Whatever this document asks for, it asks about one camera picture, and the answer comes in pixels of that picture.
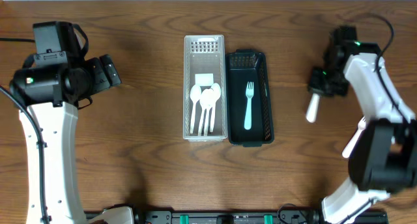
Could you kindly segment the cream plastic fork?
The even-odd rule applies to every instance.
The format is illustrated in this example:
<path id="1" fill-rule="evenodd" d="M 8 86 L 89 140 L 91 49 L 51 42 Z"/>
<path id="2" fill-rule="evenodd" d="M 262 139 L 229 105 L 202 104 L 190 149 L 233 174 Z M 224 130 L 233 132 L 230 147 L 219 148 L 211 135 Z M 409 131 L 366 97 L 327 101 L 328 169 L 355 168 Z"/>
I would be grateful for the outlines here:
<path id="1" fill-rule="evenodd" d="M 313 93 L 306 111 L 306 120 L 309 123 L 314 123 L 316 121 L 319 109 L 319 102 L 320 96 L 316 93 Z"/>

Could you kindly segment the pink plastic fork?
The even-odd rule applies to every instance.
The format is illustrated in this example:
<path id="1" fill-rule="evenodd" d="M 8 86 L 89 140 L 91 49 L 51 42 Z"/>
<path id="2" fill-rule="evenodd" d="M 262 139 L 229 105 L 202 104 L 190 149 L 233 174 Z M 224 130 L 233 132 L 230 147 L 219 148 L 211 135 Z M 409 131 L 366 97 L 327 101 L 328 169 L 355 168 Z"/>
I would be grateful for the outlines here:
<path id="1" fill-rule="evenodd" d="M 365 128 L 366 128 L 366 118 L 362 117 L 360 119 L 360 121 L 358 122 L 356 132 L 352 136 L 351 140 L 347 143 L 346 147 L 343 149 L 343 152 L 342 152 L 341 155 L 344 158 L 349 158 L 349 156 L 351 155 L 359 137 L 361 136 L 361 134 L 365 130 Z"/>

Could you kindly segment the mint green plastic fork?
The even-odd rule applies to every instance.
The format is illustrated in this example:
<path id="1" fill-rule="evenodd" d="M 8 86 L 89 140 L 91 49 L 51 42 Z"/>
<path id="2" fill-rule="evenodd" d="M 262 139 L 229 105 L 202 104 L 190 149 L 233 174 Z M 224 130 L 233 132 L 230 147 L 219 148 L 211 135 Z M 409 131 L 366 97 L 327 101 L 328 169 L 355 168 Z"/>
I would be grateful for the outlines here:
<path id="1" fill-rule="evenodd" d="M 247 104 L 244 117 L 244 129 L 250 130 L 252 128 L 252 98 L 254 95 L 254 82 L 249 81 L 247 83 L 245 95 L 247 98 Z"/>

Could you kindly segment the white plastic spoon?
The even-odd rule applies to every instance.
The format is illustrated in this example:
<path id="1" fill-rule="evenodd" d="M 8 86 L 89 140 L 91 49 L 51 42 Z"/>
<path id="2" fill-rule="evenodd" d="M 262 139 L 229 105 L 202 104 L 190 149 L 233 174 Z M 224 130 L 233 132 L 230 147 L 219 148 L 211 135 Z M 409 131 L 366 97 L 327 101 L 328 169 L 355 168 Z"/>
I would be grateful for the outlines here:
<path id="1" fill-rule="evenodd" d="M 212 94 L 212 112 L 210 117 L 210 133 L 214 131 L 214 122 L 215 122 L 215 114 L 216 114 L 216 102 L 221 97 L 221 87 L 218 83 L 213 83 L 211 86 L 213 91 Z"/>
<path id="2" fill-rule="evenodd" d="M 209 111 L 212 107 L 214 99 L 214 91 L 212 89 L 205 89 L 203 91 L 203 100 L 204 100 L 204 108 L 205 108 L 205 122 L 204 122 L 204 136 L 208 135 L 209 130 Z"/>
<path id="3" fill-rule="evenodd" d="M 197 102 L 199 101 L 200 97 L 201 97 L 201 87 L 199 85 L 194 85 L 190 90 L 190 100 L 193 103 L 191 120 L 190 120 L 190 134 L 193 134 L 194 132 L 195 110 L 196 110 Z"/>
<path id="4" fill-rule="evenodd" d="M 208 97 L 209 97 L 209 90 L 205 89 L 202 92 L 200 100 L 199 100 L 200 105 L 201 105 L 201 116 L 200 116 L 200 121 L 199 121 L 198 136 L 202 136 L 204 114 L 205 114 L 205 110 L 207 106 Z"/>

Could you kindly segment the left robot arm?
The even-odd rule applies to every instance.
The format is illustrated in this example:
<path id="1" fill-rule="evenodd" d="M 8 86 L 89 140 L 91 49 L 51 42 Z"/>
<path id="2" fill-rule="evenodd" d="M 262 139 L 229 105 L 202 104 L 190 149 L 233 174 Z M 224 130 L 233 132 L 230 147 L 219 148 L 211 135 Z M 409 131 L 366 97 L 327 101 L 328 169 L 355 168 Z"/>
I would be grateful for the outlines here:
<path id="1" fill-rule="evenodd" d="M 28 163 L 28 223 L 134 223 L 131 206 L 88 217 L 78 191 L 75 138 L 81 101 L 120 85 L 109 55 L 87 59 L 87 35 L 75 23 L 33 25 L 36 53 L 10 82 L 19 109 Z"/>

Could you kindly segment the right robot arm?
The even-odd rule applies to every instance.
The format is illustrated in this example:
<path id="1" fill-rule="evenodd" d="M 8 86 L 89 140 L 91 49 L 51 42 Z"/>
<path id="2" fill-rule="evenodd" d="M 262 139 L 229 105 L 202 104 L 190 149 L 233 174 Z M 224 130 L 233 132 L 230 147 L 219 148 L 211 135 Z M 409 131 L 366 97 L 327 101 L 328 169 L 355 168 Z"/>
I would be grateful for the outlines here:
<path id="1" fill-rule="evenodd" d="M 345 148 L 348 177 L 321 201 L 325 223 L 353 223 L 373 204 L 416 187 L 416 114 L 390 80 L 383 52 L 360 42 L 354 26 L 341 26 L 330 34 L 324 66 L 311 73 L 308 122 L 315 122 L 320 98 L 346 96 L 349 88 L 365 119 Z"/>

